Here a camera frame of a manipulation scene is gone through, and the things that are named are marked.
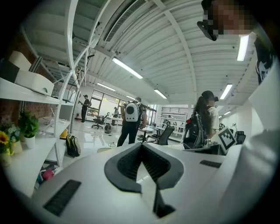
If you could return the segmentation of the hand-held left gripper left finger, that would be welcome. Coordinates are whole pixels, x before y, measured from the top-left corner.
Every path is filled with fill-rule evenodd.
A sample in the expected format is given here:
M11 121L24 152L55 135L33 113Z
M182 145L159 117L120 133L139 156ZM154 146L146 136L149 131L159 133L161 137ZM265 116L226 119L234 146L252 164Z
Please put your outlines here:
M139 193L117 189L105 176L104 166L111 157L129 149L131 144L78 159L46 181L28 199L29 211L45 224L153 224L157 216L152 200ZM62 213L57 216L44 206L69 181L80 182Z

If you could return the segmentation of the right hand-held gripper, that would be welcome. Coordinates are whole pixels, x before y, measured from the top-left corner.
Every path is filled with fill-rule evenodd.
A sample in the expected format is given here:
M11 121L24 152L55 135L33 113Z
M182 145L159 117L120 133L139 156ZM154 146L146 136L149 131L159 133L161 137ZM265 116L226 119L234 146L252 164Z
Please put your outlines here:
M237 143L233 133L227 126L218 131L216 136L216 140L218 144L220 144L223 154L227 154L230 147L236 145Z

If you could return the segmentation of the magenta fabric bag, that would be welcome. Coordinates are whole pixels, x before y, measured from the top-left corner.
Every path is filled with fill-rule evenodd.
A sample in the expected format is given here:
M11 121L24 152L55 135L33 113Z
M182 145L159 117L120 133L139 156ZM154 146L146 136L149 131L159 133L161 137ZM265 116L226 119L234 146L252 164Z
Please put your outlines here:
M43 180L49 180L54 176L54 172L51 169L47 169L43 174L42 178Z

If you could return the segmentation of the black and yellow backpack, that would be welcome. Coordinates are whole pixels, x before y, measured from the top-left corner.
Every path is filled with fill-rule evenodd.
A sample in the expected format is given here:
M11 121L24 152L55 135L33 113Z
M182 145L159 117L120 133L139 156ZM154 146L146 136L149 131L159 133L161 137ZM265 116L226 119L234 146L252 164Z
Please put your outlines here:
M66 148L67 154L72 158L79 157L81 154L81 147L79 145L78 138L70 134L66 137Z

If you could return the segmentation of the ceiling light strip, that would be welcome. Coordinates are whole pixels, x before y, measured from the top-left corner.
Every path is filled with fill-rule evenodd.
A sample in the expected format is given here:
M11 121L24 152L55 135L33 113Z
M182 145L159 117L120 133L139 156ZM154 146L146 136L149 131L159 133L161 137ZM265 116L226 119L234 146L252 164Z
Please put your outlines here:
M138 79L143 79L143 77L138 74L135 70L133 70L132 68L130 68L129 66L127 66L125 63L123 63L121 60L119 60L118 58L114 57L112 59L112 62L114 62L115 64L119 65L120 67L122 67L123 69L125 69L126 71L128 71L129 73L131 73L132 75L134 75L135 77L137 77Z
M233 84L227 84L224 92L222 93L220 100L224 100L226 98L226 96L228 95L228 93L230 92L231 88L232 88Z
M104 84L101 84L101 83L97 83L97 85L100 86L100 87L106 88L108 90L111 90L111 91L116 91L114 88L108 87L108 86L106 86Z
M239 37L237 61L244 61L249 43L249 35Z
M163 99L167 99L167 97L166 97L163 93L161 93L158 89L154 89L154 91L155 91L158 95L160 95Z

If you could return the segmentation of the white display shelving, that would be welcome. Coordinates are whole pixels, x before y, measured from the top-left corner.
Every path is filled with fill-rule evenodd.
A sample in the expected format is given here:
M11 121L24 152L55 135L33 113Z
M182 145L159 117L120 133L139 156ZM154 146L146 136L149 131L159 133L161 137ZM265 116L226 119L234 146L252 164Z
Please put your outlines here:
M186 113L160 112L157 117L156 128L164 130L168 126L174 127L173 135L182 136L185 131Z

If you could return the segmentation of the white desk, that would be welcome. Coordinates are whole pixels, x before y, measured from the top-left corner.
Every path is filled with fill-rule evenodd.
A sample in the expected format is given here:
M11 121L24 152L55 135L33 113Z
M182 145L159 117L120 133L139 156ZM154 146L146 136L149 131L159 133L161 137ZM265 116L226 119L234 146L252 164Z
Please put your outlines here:
M111 124L112 121L115 121L114 124L115 124L116 126L117 126L117 125L122 125L122 122L123 122L123 120L120 119L120 118L107 116L107 117L105 118L104 123L105 123L105 124L106 124L106 123L110 123L110 124Z

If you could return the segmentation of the person's black printed shirt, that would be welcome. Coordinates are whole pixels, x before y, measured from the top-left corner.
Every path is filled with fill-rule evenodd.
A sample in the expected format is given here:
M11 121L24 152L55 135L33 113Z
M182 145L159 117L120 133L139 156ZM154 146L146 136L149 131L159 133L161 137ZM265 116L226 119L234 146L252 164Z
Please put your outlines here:
M254 46L257 54L255 70L258 75L259 85L263 82L270 71L274 61L277 59L273 45L261 26L255 28L256 39Z

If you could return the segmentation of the green potted plant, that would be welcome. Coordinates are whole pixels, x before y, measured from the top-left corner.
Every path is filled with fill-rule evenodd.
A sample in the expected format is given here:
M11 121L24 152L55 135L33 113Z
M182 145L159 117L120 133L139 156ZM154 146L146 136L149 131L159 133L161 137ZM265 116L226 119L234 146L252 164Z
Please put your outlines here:
M27 148L32 149L35 147L35 135L39 128L39 120L31 112L21 111L18 120L20 128L20 136L24 138Z

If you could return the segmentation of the white round-window backpack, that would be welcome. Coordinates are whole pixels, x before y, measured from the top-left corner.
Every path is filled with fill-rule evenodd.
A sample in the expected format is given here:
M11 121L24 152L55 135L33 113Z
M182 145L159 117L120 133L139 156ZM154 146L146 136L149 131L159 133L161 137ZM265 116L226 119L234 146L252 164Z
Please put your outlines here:
M129 103L125 108L125 120L127 122L137 122L140 115L139 104L137 102Z

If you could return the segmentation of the pastel flower bouquet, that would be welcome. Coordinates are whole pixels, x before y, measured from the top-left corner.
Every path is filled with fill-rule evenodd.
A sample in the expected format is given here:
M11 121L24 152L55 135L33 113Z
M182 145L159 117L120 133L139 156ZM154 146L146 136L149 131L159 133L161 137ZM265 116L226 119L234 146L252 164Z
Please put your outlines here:
M19 154L22 152L22 145L20 141L20 128L17 127L14 123L11 123L5 133L9 137L10 147L14 154Z

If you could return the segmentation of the sunflower bouquet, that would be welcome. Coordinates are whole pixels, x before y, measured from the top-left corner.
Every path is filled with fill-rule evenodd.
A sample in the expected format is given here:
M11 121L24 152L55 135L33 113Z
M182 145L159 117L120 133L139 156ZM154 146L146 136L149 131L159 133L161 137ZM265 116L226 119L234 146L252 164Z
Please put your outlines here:
M11 164L11 156L14 154L14 145L15 139L10 139L4 131L0 131L0 164L3 167L8 167Z

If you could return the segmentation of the black box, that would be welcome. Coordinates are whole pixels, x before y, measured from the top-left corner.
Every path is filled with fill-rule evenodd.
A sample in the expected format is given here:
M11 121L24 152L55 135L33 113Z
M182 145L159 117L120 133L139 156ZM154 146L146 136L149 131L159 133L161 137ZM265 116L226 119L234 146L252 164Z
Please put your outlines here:
M19 72L19 67L14 65L12 62L2 58L0 59L0 77L15 83L17 74Z

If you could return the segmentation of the beige foam block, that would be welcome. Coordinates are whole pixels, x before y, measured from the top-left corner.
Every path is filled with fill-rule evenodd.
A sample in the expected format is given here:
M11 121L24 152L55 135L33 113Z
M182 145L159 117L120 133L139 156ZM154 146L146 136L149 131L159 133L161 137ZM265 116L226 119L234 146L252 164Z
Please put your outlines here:
M20 70L29 71L31 63L28 59L18 51L13 51L9 57L9 61L16 65Z

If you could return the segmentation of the ceiling air vent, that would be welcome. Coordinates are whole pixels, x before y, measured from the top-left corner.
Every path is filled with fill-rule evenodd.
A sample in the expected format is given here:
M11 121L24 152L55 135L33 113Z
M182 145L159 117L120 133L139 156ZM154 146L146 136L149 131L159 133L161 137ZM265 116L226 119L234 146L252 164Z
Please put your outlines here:
M142 7L144 4L146 4L146 0L134 0L131 2L125 10L121 12L121 14L115 19L113 25L110 27L107 35L104 37L104 42L111 42L114 35L117 33L119 28L124 24L124 22L134 13L136 12L140 7Z

